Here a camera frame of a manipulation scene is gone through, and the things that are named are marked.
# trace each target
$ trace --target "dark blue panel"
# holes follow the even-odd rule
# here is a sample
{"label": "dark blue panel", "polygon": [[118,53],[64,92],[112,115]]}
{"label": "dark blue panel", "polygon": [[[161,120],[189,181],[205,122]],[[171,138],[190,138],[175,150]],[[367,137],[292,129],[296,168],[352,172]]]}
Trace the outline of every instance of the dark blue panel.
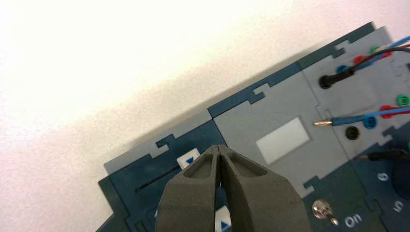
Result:
{"label": "dark blue panel", "polygon": [[[390,149],[408,149],[410,122],[399,129],[393,127],[383,133],[383,135],[391,135],[391,141],[383,146],[374,144],[371,148],[363,153],[366,155],[374,151],[390,150]],[[383,161],[357,161],[351,160],[353,168],[359,176],[366,189],[368,202],[376,200],[378,206],[382,209],[383,214],[381,219],[390,232],[410,231],[410,201],[401,198],[394,190],[392,183],[392,170],[395,167],[395,162],[392,160]],[[387,174],[388,179],[381,181],[378,179],[378,174]],[[395,203],[400,201],[403,204],[400,212],[394,210]]]}
{"label": "dark blue panel", "polygon": [[202,153],[215,144],[225,145],[225,141],[214,120],[210,120],[177,139],[169,135],[159,140],[157,146],[168,145],[169,150],[156,158],[146,155],[110,175],[130,213],[126,222],[131,231],[154,231],[153,216],[165,185],[181,171],[176,159],[194,148]]}
{"label": "dark blue panel", "polygon": [[208,111],[211,114],[212,118],[214,118],[245,101],[249,101],[250,104],[253,104],[265,97],[264,93],[259,93],[255,95],[255,93],[253,92],[254,89],[266,83],[268,83],[269,86],[272,87],[277,83],[285,80],[286,78],[296,74],[299,71],[299,66],[296,63],[293,63],[277,71],[276,73],[269,75],[264,79],[250,85],[249,87],[246,87],[245,89],[237,92],[236,94],[227,97],[224,100],[221,100],[215,105],[209,107]]}
{"label": "dark blue panel", "polygon": [[310,65],[324,59],[327,56],[333,56],[336,58],[345,53],[344,49],[336,50],[336,45],[340,44],[343,41],[349,41],[350,43],[363,38],[364,36],[372,33],[374,31],[374,27],[372,23],[367,23],[364,26],[359,27],[358,29],[350,32],[349,34],[340,37],[339,39],[329,43],[328,45],[310,53],[309,55],[301,58],[296,63],[299,65],[300,69],[305,69]]}

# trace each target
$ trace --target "test lead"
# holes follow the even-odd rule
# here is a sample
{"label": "test lead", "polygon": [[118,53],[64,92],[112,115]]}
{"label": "test lead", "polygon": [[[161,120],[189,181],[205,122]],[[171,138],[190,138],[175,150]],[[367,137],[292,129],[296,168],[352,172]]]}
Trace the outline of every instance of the test lead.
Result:
{"label": "test lead", "polygon": [[355,122],[364,122],[365,124],[370,121],[369,119],[374,119],[375,116],[379,115],[395,115],[395,114],[408,114],[410,113],[410,107],[398,107],[394,109],[388,109],[388,110],[381,110],[381,111],[375,111],[372,113],[368,113],[365,115],[357,115],[357,116],[347,116],[347,117],[334,117],[331,119],[326,119],[326,120],[320,120],[313,122],[313,125],[315,126],[340,126],[344,124],[351,124]]}

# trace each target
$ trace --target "black socket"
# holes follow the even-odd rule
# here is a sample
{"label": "black socket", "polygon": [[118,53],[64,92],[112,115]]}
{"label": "black socket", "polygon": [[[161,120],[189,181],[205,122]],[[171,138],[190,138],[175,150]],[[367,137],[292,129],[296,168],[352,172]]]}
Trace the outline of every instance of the black socket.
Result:
{"label": "black socket", "polygon": [[357,138],[359,138],[360,135],[360,131],[357,127],[347,127],[346,128],[346,137],[349,140],[356,140]]}

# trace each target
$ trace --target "white label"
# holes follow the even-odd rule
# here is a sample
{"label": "white label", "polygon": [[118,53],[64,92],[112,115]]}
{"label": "white label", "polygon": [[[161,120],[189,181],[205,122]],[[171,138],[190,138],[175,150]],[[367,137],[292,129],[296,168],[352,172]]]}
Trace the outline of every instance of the white label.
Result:
{"label": "white label", "polygon": [[180,156],[176,159],[181,169],[188,167],[196,158],[198,158],[201,154],[199,153],[198,149],[192,149],[191,151],[185,153],[184,155]]}
{"label": "white label", "polygon": [[387,181],[389,180],[389,175],[386,173],[377,173],[377,178],[381,181]]}
{"label": "white label", "polygon": [[403,206],[404,206],[404,204],[403,204],[402,202],[396,201],[396,202],[395,202],[395,206],[393,207],[393,209],[394,209],[396,212],[400,213],[401,210],[403,209]]}
{"label": "white label", "polygon": [[309,136],[298,117],[256,141],[267,164],[271,164],[296,149]]}
{"label": "white label", "polygon": [[358,214],[353,215],[353,217],[349,216],[345,218],[345,224],[349,228],[353,228],[356,224],[358,224],[361,221],[362,218]]}
{"label": "white label", "polygon": [[231,215],[225,205],[215,211],[215,232],[223,232],[231,225]]}

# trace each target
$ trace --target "blue wire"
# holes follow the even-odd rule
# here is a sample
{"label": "blue wire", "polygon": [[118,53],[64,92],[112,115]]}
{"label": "blue wire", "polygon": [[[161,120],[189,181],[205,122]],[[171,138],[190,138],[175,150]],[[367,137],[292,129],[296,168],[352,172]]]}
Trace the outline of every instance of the blue wire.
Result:
{"label": "blue wire", "polygon": [[365,117],[372,117],[372,116],[378,116],[378,115],[389,115],[389,114],[395,114],[395,113],[402,113],[405,111],[410,111],[410,107],[402,107],[402,108],[393,109],[393,110],[376,111],[373,113],[365,114]]}
{"label": "blue wire", "polygon": [[[401,39],[401,40],[399,40],[399,41],[397,41],[397,42],[394,42],[394,43],[391,44],[388,48],[393,48],[393,47],[400,46],[400,45],[402,45],[402,44],[404,44],[404,43],[406,43],[406,42],[408,42],[408,41],[410,41],[410,36],[407,36],[407,37],[405,37],[405,38],[403,38],[403,39]],[[359,65],[359,67],[356,68],[356,71],[357,71],[357,70],[364,69],[365,67],[368,67],[368,66],[372,65],[374,62],[378,61],[378,60],[381,59],[382,57],[383,57],[383,55],[380,54],[380,55],[374,57],[373,59],[371,59],[371,60],[369,60],[369,61],[367,61],[367,62],[365,62],[365,63]]]}
{"label": "blue wire", "polygon": [[349,116],[349,117],[334,117],[332,118],[332,126],[339,126],[344,124],[351,124],[355,122],[360,122],[365,120],[366,118],[370,118],[373,116],[379,115],[388,115],[388,114],[395,114],[395,113],[402,113],[405,111],[410,111],[410,107],[402,107],[393,110],[383,110],[383,111],[376,111],[365,115],[357,115],[357,116]]}

